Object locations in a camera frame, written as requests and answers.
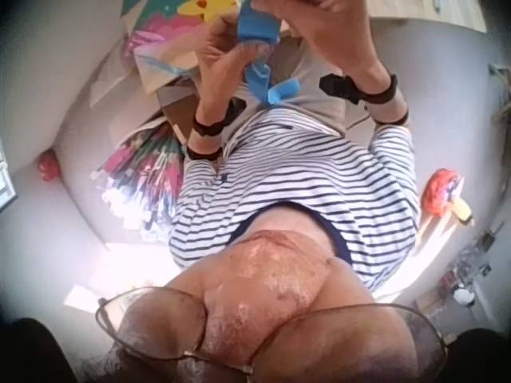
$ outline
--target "floor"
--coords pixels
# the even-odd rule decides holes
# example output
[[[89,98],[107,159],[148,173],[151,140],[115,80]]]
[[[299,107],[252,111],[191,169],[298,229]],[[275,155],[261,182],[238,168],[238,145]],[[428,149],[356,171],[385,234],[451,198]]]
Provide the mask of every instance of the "floor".
[[[498,81],[489,76],[487,65],[490,62],[509,64],[509,56],[498,49],[500,40],[493,39],[496,34],[483,35],[420,21],[376,21],[373,27],[378,52],[387,67],[399,76],[400,86],[410,103],[419,192],[438,168],[457,170],[465,177],[463,196],[472,206],[477,222],[475,227],[467,228],[454,225],[453,219],[434,223],[436,230],[430,233],[430,241],[423,242],[420,254],[410,258],[409,264],[396,274],[386,290],[379,291],[381,299],[409,302],[436,283],[450,260],[489,221],[499,188],[502,152],[502,129],[490,124],[489,117],[501,102],[502,89]],[[89,176],[113,149],[106,126],[113,119],[119,100],[138,85],[136,78],[128,79],[92,110],[85,88],[69,111],[56,142],[65,188],[90,229],[109,249],[117,249],[119,256],[138,248],[141,238],[136,232],[122,228],[121,220],[112,216],[101,200],[101,190]],[[347,113],[351,121],[364,114],[356,108],[349,108]],[[354,128],[349,137],[366,144],[370,135],[371,126],[361,125]],[[149,250],[141,247],[135,252],[149,254],[153,251],[166,254],[164,247]],[[24,257],[12,260],[18,265],[16,270],[20,277],[23,268],[31,264],[30,254]],[[77,259],[73,267],[79,268],[86,262]],[[124,272],[113,268],[106,270],[109,272],[102,275],[103,279]],[[12,286],[16,286],[15,279],[13,275]],[[37,287],[40,291],[51,288],[53,282],[50,278],[46,280],[47,284]],[[54,314],[44,315],[65,318],[56,309]],[[72,343],[78,342],[72,332],[68,336]]]

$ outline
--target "pants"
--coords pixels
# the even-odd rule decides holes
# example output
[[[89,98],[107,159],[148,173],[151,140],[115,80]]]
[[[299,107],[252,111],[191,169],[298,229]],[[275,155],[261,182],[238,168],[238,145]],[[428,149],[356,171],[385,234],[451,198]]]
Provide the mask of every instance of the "pants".
[[[330,73],[342,74],[342,71],[316,55],[302,38],[284,38],[270,56],[271,85],[279,84],[296,77],[301,86],[300,92],[279,105],[264,105],[242,84],[235,96],[247,102],[247,108],[222,132],[222,144],[225,145],[254,116],[269,108],[290,108],[321,121],[327,127],[344,136],[346,102],[337,97],[326,95],[319,88],[319,79]]]

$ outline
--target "person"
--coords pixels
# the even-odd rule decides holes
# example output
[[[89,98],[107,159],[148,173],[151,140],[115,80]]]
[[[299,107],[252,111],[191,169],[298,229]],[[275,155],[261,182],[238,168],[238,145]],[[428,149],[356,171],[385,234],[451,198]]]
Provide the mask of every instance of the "person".
[[[414,248],[420,208],[408,106],[378,59],[366,3],[253,0],[252,8],[283,19],[300,38],[272,52],[236,43],[236,14],[208,27],[169,240],[183,272],[166,288],[100,308],[101,326],[116,340],[103,376],[398,382],[434,375],[443,355],[434,328],[371,294]],[[244,68],[268,55],[276,66],[295,62],[287,75],[302,86],[273,107],[242,83]],[[369,148],[345,138],[345,100],[319,87],[331,73],[349,77],[367,101],[377,125]],[[233,97],[247,104],[234,121]],[[118,312],[125,313],[113,321]]]

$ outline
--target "red object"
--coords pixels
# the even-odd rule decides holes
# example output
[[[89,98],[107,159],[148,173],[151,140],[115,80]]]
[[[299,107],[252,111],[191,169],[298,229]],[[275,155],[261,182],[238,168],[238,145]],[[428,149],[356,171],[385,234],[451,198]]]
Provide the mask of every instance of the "red object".
[[[431,177],[422,195],[422,208],[443,217],[453,209],[452,197],[460,180],[460,176],[453,170],[438,170]]]
[[[38,161],[38,169],[42,174],[42,180],[50,182],[61,176],[61,165],[53,149],[42,153]]]

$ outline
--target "striped shirt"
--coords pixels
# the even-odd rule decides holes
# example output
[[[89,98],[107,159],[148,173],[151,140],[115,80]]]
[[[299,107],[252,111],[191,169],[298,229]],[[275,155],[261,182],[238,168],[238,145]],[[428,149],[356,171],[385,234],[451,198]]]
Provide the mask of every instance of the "striped shirt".
[[[218,171],[206,160],[186,165],[169,240],[176,263],[189,267],[223,250],[246,219],[280,201],[331,223],[355,272],[376,290],[418,231],[409,130],[381,127],[365,149],[290,109],[259,114],[229,141]]]

